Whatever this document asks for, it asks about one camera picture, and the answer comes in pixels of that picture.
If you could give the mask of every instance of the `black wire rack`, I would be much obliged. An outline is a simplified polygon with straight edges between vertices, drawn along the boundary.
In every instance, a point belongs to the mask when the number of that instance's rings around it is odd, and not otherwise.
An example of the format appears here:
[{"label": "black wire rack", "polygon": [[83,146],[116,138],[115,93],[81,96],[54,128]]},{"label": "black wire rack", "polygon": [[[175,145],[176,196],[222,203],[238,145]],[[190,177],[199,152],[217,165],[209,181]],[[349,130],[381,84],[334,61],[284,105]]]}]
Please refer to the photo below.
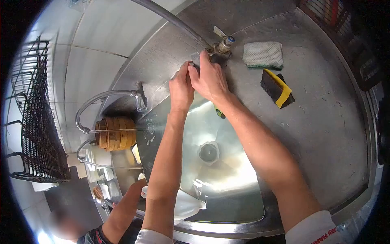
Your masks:
[{"label": "black wire rack", "polygon": [[362,91],[368,91],[384,79],[365,38],[367,30],[349,4],[342,0],[301,0],[300,8],[340,50]]},{"label": "black wire rack", "polygon": [[49,103],[47,79],[48,42],[26,43],[12,70],[12,96],[22,114],[22,121],[5,124],[21,124],[22,152],[14,152],[7,158],[20,156],[23,171],[11,173],[11,177],[41,183],[70,180],[67,156],[61,145]]}]

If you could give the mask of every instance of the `hand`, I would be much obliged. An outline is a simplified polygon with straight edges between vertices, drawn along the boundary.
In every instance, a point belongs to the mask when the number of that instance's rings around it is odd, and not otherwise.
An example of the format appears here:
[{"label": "hand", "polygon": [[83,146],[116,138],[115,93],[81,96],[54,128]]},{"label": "hand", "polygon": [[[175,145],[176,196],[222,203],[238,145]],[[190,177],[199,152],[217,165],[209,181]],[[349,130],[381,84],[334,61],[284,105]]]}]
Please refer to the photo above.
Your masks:
[{"label": "hand", "polygon": [[212,101],[229,96],[226,79],[219,64],[212,64],[206,51],[200,53],[200,75],[195,67],[188,66],[191,84],[204,98]]},{"label": "hand", "polygon": [[146,179],[145,179],[145,178],[136,181],[136,182],[133,183],[130,187],[136,189],[135,191],[139,191],[139,193],[141,193],[142,188],[143,188],[144,186],[147,186],[147,183],[146,183]]},{"label": "hand", "polygon": [[187,66],[189,61],[186,61],[176,72],[173,79],[169,81],[169,91],[171,94],[171,111],[188,112],[192,101],[194,100],[194,89],[191,86],[190,77],[188,75]]}]

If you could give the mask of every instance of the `forearm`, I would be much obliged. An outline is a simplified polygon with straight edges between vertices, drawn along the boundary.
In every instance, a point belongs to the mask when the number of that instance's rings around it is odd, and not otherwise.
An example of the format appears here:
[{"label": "forearm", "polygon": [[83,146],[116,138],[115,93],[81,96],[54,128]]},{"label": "forearm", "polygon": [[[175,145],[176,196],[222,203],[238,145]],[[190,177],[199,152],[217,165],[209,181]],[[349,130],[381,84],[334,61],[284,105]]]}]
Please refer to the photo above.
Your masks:
[{"label": "forearm", "polygon": [[183,130],[187,111],[171,111],[149,180],[147,197],[176,199],[181,180]]},{"label": "forearm", "polygon": [[287,148],[232,94],[214,101],[234,127],[249,161],[277,194],[303,177]]},{"label": "forearm", "polygon": [[121,201],[113,208],[102,230],[107,239],[116,244],[133,221],[142,187],[146,185],[138,181],[131,185]]}]

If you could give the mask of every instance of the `pipe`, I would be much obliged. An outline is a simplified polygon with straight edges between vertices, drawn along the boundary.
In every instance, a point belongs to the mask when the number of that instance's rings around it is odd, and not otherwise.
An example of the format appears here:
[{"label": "pipe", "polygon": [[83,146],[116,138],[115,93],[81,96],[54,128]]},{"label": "pipe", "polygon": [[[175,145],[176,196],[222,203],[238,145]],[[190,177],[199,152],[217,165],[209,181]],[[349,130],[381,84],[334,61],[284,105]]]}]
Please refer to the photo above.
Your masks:
[{"label": "pipe", "polygon": [[107,166],[107,165],[94,164],[94,163],[85,161],[82,157],[80,157],[80,150],[81,150],[87,143],[93,142],[94,140],[95,140],[95,139],[88,139],[88,140],[86,140],[86,141],[83,142],[83,143],[79,146],[79,148],[77,149],[77,151],[76,151],[76,156],[77,156],[77,159],[78,159],[81,163],[90,164],[90,165],[97,166],[97,167],[111,168],[111,169],[142,169],[142,167],[130,167],[130,168],[127,168],[127,167],[120,167],[120,166]]},{"label": "pipe", "polygon": [[85,126],[83,126],[81,124],[81,121],[80,121],[80,116],[81,116],[81,113],[89,106],[91,105],[93,102],[99,100],[100,98],[105,98],[107,96],[112,96],[112,95],[129,95],[129,96],[133,96],[135,97],[135,104],[137,106],[137,111],[138,112],[145,112],[147,111],[147,107],[145,106],[144,104],[144,100],[142,99],[142,95],[137,92],[136,90],[131,90],[131,91],[128,91],[128,90],[111,90],[111,91],[105,91],[103,93],[100,93],[100,94],[97,94],[96,96],[93,96],[91,97],[90,99],[88,99],[88,101],[86,101],[82,106],[81,108],[76,112],[76,126],[77,128],[79,128],[79,130],[81,130],[84,134],[89,134],[89,132],[91,131],[90,128],[87,128]]},{"label": "pipe", "polygon": [[156,4],[155,2],[151,0],[130,0],[133,1],[153,12],[160,15],[164,19],[171,22],[173,25],[179,27],[182,29],[187,35],[192,37],[199,45],[201,45],[204,49],[207,50],[208,53],[212,53],[214,48],[208,44],[198,33],[196,33],[191,27],[189,27],[186,23],[181,21],[178,17],[176,17],[174,14],[169,12],[168,10],[164,9],[160,5]]}]

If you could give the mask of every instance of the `gray hose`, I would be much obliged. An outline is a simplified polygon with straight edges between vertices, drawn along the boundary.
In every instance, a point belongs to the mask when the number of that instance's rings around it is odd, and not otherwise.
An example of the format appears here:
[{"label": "gray hose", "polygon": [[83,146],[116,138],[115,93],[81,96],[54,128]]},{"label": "gray hose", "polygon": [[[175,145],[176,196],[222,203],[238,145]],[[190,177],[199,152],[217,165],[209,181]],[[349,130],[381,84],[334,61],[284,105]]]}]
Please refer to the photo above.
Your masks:
[{"label": "gray hose", "polygon": [[201,45],[204,49],[206,49],[209,53],[213,52],[213,47],[208,44],[198,33],[196,33],[191,27],[189,27],[186,23],[181,21],[178,17],[173,15],[168,10],[164,9],[160,5],[156,4],[155,2],[151,0],[131,0],[141,6],[144,6],[145,8],[155,12],[156,14],[160,15],[164,19],[171,22],[173,25],[179,27],[182,29],[187,35],[192,37],[199,45]]}]

